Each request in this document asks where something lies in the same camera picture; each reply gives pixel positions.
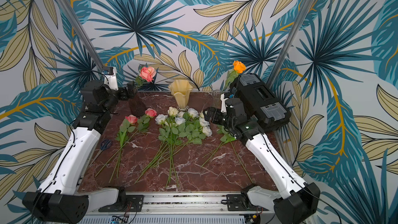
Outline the orange rose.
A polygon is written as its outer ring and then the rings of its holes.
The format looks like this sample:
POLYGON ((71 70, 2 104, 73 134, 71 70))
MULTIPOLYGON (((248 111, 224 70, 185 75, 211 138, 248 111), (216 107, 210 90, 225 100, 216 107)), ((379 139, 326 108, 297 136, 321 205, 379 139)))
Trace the orange rose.
POLYGON ((246 66, 240 61, 233 62, 233 69, 228 71, 223 90, 227 90, 231 83, 246 70, 246 66))
POLYGON ((236 141, 236 138, 231 133, 229 133, 225 127, 223 127, 221 125, 218 125, 217 133, 222 135, 222 137, 220 138, 220 143, 214 150, 212 150, 207 155, 205 155, 205 157, 207 157, 207 160, 205 162, 203 162, 203 164, 201 165, 201 168, 204 167, 215 156, 217 151, 222 146, 226 145, 227 143, 236 141))
POLYGON ((241 168, 242 168, 242 169, 244 170, 244 172, 246 173, 246 175, 247 175, 247 177, 249 178, 250 182, 253 183, 253 180, 252 180, 250 174, 248 173, 248 171, 247 171, 247 169, 246 169, 244 163, 243 163, 242 160, 240 159, 240 157, 239 157, 239 155, 238 155, 238 152, 237 152, 236 149, 235 149, 234 143, 233 143, 233 142, 230 142, 229 144, 231 145, 231 147, 232 147, 232 149, 233 149, 233 152, 234 152, 234 154, 235 154, 235 156, 236 156, 236 158, 237 158, 237 160, 238 160, 238 162, 239 162, 241 168))

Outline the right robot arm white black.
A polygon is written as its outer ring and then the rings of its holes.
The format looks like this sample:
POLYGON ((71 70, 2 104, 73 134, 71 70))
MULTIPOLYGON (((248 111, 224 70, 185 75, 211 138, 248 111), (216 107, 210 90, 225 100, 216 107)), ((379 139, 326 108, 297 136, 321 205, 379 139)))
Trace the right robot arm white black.
POLYGON ((222 125, 257 158, 269 174, 278 192, 272 193, 260 186, 250 186, 243 190, 247 203, 264 208, 276 215, 282 224, 301 224, 315 215, 320 189, 308 184, 283 159, 269 141, 265 125, 274 117, 282 117, 285 110, 280 104, 262 106, 251 110, 249 102, 239 98, 223 100, 222 108, 208 107, 204 110, 205 120, 222 125))

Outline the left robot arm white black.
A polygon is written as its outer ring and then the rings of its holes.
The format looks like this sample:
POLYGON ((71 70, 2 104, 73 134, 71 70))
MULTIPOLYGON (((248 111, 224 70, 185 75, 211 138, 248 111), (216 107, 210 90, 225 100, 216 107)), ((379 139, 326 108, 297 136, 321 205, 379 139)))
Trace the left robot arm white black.
POLYGON ((127 206, 124 187, 108 187, 78 194, 78 183, 112 118, 119 101, 132 99, 137 93, 134 82, 113 89, 101 80, 87 82, 81 89, 84 108, 72 122, 72 134, 48 177, 35 192, 27 192, 23 205, 31 220, 49 223, 77 224, 86 213, 127 206))

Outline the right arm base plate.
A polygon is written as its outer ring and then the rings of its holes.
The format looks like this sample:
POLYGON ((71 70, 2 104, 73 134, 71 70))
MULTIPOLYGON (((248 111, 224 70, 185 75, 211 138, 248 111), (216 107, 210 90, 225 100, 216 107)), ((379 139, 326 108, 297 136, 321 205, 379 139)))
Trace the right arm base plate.
POLYGON ((268 211, 267 208, 255 206, 250 203, 247 196, 243 194, 229 194, 226 195, 226 199, 221 201, 223 205, 226 205, 230 212, 242 212, 242 211, 268 211))

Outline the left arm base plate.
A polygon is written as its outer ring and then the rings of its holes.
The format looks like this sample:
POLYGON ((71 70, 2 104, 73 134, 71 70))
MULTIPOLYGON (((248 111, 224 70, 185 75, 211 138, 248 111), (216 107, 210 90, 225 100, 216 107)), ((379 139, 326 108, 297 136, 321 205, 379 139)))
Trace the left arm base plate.
POLYGON ((143 207, 144 195, 126 195, 118 198, 117 202, 99 208, 100 213, 110 212, 141 212, 143 207))

